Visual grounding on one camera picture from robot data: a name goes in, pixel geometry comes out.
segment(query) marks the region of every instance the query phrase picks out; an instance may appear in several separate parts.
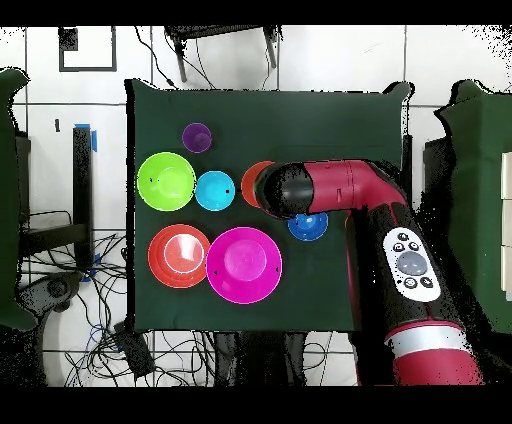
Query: plastic bowl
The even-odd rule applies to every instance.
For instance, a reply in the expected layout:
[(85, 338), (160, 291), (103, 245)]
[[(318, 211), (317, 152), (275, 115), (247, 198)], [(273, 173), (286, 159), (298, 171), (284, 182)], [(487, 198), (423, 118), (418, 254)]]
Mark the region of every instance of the plastic bowl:
[(247, 171), (245, 171), (245, 174), (242, 177), (242, 196), (244, 200), (249, 203), (249, 205), (254, 206), (255, 208), (259, 208), (260, 205), (256, 200), (256, 196), (254, 195), (254, 182), (256, 181), (259, 173), (273, 163), (274, 162), (270, 162), (268, 160), (255, 163)]
[(210, 242), (197, 228), (175, 224), (159, 231), (148, 249), (148, 263), (158, 281), (173, 288), (189, 288), (206, 277)]
[(221, 171), (209, 171), (197, 180), (196, 200), (209, 211), (226, 209), (235, 198), (235, 184)]
[(213, 290), (227, 301), (241, 305), (269, 296), (281, 273), (281, 253), (276, 243), (251, 227), (222, 233), (206, 257), (206, 275)]
[(288, 220), (288, 229), (301, 241), (314, 241), (322, 237), (327, 230), (328, 216), (325, 212), (314, 215), (298, 214)]
[(137, 190), (146, 204), (159, 211), (175, 211), (194, 196), (196, 174), (180, 155), (157, 153), (147, 158), (137, 174)]

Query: red bowl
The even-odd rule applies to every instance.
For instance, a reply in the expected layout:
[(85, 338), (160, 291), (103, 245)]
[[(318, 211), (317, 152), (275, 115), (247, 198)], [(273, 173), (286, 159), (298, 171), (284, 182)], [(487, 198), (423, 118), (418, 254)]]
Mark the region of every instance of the red bowl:
[(173, 288), (189, 288), (206, 277), (210, 242), (197, 228), (175, 224), (160, 230), (148, 249), (148, 263), (158, 281)]

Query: white tile floor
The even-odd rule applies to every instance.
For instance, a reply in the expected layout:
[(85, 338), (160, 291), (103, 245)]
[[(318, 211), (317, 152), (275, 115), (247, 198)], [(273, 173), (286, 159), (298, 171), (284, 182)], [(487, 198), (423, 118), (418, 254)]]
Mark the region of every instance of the white tile floor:
[[(153, 46), (158, 67), (180, 88), (208, 88), (208, 83), (188, 64), (188, 81), (181, 83), (174, 53), (163, 37), (163, 27), (138, 27), (141, 40)], [(111, 47), (109, 28), (78, 28), (79, 51), (66, 52), (66, 66), (109, 66)], [(141, 78), (156, 87), (168, 88), (150, 51), (139, 43), (133, 27), (117, 27), (117, 72), (59, 72), (57, 28), (0, 28), (0, 67), (19, 67), (28, 73), (26, 89), (16, 94), (13, 114), (20, 130), (32, 140), (30, 162), (31, 210), (72, 210), (71, 131), (74, 124), (89, 123), (98, 134), (98, 151), (93, 153), (94, 227), (101, 238), (125, 229), (126, 102), (124, 79)], [(445, 135), (434, 110), (445, 105), (452, 85), (460, 79), (479, 79), (495, 91), (506, 91), (512, 84), (510, 54), (504, 45), (493, 41), (492, 30), (455, 26), (284, 26), (279, 46), (279, 71), (271, 70), (265, 90), (383, 91), (395, 81), (406, 80), (415, 86), (410, 100), (409, 133), (413, 136), (413, 204), (419, 205), (423, 187), (422, 151), (426, 141)], [(200, 39), (201, 62), (217, 88), (261, 89), (267, 77), (265, 41), (261, 30)], [(200, 69), (196, 44), (187, 44), (186, 58)], [(59, 119), (60, 132), (55, 130)], [(40, 216), (31, 220), (34, 227), (66, 223), (66, 216)], [(123, 264), (118, 246), (108, 261)], [(41, 266), (31, 264), (31, 271)], [(122, 293), (126, 283), (115, 282)], [(88, 305), (89, 319), (99, 322), (98, 295), (90, 283), (82, 283), (80, 295)], [(113, 321), (124, 318), (126, 297), (111, 293), (108, 303)], [(73, 360), (90, 338), (84, 305), (78, 298), (62, 314), (53, 313), (44, 338), (44, 359), (48, 382), (62, 386)], [(189, 332), (166, 332), (165, 339), (175, 346), (189, 340)], [(189, 370), (199, 363), (191, 343), (180, 346), (179, 354), (168, 353), (162, 332), (149, 335), (156, 362), (164, 369)], [(311, 333), (308, 343), (327, 349), (327, 361), (306, 371), (310, 385), (353, 385), (356, 381), (352, 348), (346, 334)], [(304, 354), (306, 367), (321, 362), (316, 344)], [(126, 369), (116, 362), (116, 370)], [(180, 377), (191, 382), (189, 373)], [(204, 367), (195, 375), (206, 383)], [(148, 376), (153, 386), (178, 385), (160, 372)], [(112, 380), (91, 380), (90, 385), (113, 385)], [(118, 379), (120, 386), (134, 386), (133, 376)], [(145, 387), (143, 379), (138, 387)]]

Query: floor tile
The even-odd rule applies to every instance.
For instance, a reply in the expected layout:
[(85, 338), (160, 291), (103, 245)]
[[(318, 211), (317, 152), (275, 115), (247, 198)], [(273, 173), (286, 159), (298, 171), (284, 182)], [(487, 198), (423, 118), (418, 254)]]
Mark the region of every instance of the floor tile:
[[(103, 231), (95, 231), (94, 238), (99, 240), (106, 236), (110, 236), (111, 233)], [(101, 260), (104, 266), (125, 266), (125, 262), (121, 256), (121, 249), (126, 246), (126, 241), (120, 239), (118, 245), (109, 253), (107, 253)], [(102, 256), (107, 248), (108, 240), (99, 244), (95, 249), (95, 253), (100, 253)], [(98, 280), (98, 289), (101, 289), (103, 298), (106, 298), (108, 307), (110, 308), (111, 314), (111, 330), (114, 324), (123, 321), (126, 318), (126, 280), (115, 279), (108, 276), (105, 272), (98, 272), (95, 275)], [(81, 296), (85, 304), (87, 305), (87, 315), (89, 321), (93, 325), (106, 325), (106, 307), (100, 302), (98, 292), (94, 287), (94, 283), (81, 282), (80, 290), (78, 294)], [(86, 319), (86, 310), (84, 304), (81, 302), (78, 296), (75, 296), (71, 300), (71, 306), (68, 310), (62, 313), (52, 312), (48, 317), (44, 331), (43, 349), (45, 350), (84, 350), (86, 349), (87, 343), (89, 348), (94, 345), (94, 341), (90, 341), (91, 326)], [(150, 343), (152, 343), (152, 336), (149, 337)]]
[(308, 386), (353, 386), (357, 381), (354, 355), (329, 353), (325, 362), (322, 355), (305, 353), (304, 373)]
[(280, 47), (283, 91), (382, 92), (403, 80), (403, 25), (285, 25)]
[[(64, 62), (97, 66), (108, 57), (111, 43), (105, 28), (78, 27), (78, 52), (64, 52)], [(139, 27), (149, 45), (149, 27)], [(27, 31), (29, 103), (122, 103), (126, 102), (125, 78), (151, 78), (151, 53), (137, 40), (134, 27), (116, 27), (117, 72), (59, 72), (59, 37), (56, 27), (30, 27)], [(94, 48), (95, 57), (88, 57)]]
[[(211, 354), (211, 357), (209, 357), (211, 373), (208, 373), (207, 382), (206, 365), (201, 362), (201, 357), (198, 353), (156, 353), (155, 364), (157, 366), (157, 371), (155, 373), (155, 387), (179, 386), (180, 384), (211, 387), (213, 386), (214, 381), (212, 373), (215, 373), (214, 359), (214, 355)], [(174, 378), (169, 374), (173, 374), (179, 378)]]
[(306, 337), (306, 345), (304, 348), (305, 352), (321, 352), (320, 346), (314, 344), (320, 344), (326, 351), (329, 352), (352, 352), (352, 345), (348, 340), (347, 333), (332, 332), (332, 338), (330, 338), (330, 332), (317, 332), (311, 331)]
[(100, 359), (95, 359), (97, 366), (95, 373), (89, 373), (86, 369), (86, 361), (83, 360), (82, 353), (69, 353), (71, 360), (75, 362), (79, 368), (78, 376), (73, 369), (74, 366), (66, 359), (64, 352), (44, 352), (43, 364), (46, 373), (46, 380), (49, 387), (115, 387), (116, 382), (119, 387), (151, 387), (153, 385), (153, 375), (148, 374), (146, 379), (140, 377), (135, 385), (134, 375), (128, 368), (128, 364), (124, 360), (120, 360), (123, 355), (109, 355), (112, 359), (104, 359), (112, 374), (127, 373), (114, 379), (110, 377), (105, 367), (101, 368)]
[[(59, 120), (59, 132), (55, 120)], [(126, 222), (126, 110), (124, 106), (30, 105), (31, 212), (73, 211), (73, 128), (89, 124), (97, 135), (92, 152), (93, 226), (124, 228)]]
[(408, 25), (406, 79), (415, 86), (410, 103), (446, 105), (453, 84), (463, 79), (495, 91), (509, 87), (510, 47), (495, 34), (491, 26)]
[(427, 141), (445, 137), (443, 125), (434, 115), (435, 108), (409, 110), (409, 134), (412, 136), (412, 205), (418, 208), (425, 186), (423, 151)]
[[(25, 70), (25, 28), (0, 27), (0, 69), (19, 68)], [(14, 96), (14, 103), (25, 103), (22, 88)]]
[[(266, 43), (261, 28), (221, 34), (198, 39), (199, 57), (206, 76), (218, 89), (261, 90), (265, 79), (265, 90), (276, 89), (276, 69), (267, 66)], [(153, 67), (154, 84), (161, 89), (169, 89), (166, 79), (170, 78), (181, 89), (207, 89), (208, 82), (190, 64), (185, 63), (187, 82), (182, 83), (175, 53), (165, 41), (164, 28), (153, 27), (153, 50), (158, 67), (166, 76), (162, 76), (156, 66)], [(199, 71), (196, 42), (186, 44), (185, 59)]]

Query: power strip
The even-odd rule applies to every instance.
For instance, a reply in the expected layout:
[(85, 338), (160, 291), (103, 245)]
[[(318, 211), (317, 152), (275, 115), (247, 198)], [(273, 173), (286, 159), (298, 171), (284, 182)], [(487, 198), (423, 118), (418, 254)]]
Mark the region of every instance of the power strip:
[(155, 371), (155, 361), (142, 333), (127, 331), (124, 322), (114, 325), (114, 330), (112, 338), (120, 351), (125, 353), (126, 361), (135, 379)]

